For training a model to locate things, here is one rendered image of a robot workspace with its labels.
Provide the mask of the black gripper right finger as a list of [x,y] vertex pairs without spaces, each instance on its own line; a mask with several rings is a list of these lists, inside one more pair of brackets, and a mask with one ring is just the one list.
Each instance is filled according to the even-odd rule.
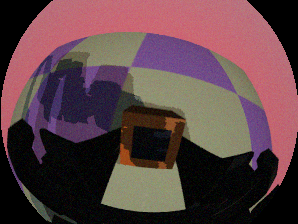
[[176,161],[185,208],[192,209],[200,206],[202,198],[208,196],[231,169],[249,164],[253,156],[254,152],[251,151],[222,159],[182,136]]

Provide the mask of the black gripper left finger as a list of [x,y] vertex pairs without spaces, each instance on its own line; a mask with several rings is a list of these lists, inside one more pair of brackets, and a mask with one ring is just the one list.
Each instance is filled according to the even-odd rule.
[[100,202],[108,186],[110,176],[120,155],[121,128],[102,133],[94,139],[73,143],[56,133],[40,129],[45,152],[72,167],[88,190],[92,201]]

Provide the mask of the brown block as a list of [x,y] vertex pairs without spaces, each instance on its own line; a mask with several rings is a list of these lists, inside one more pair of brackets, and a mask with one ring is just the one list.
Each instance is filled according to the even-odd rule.
[[121,164],[173,169],[185,124],[169,109],[130,105],[121,116]]

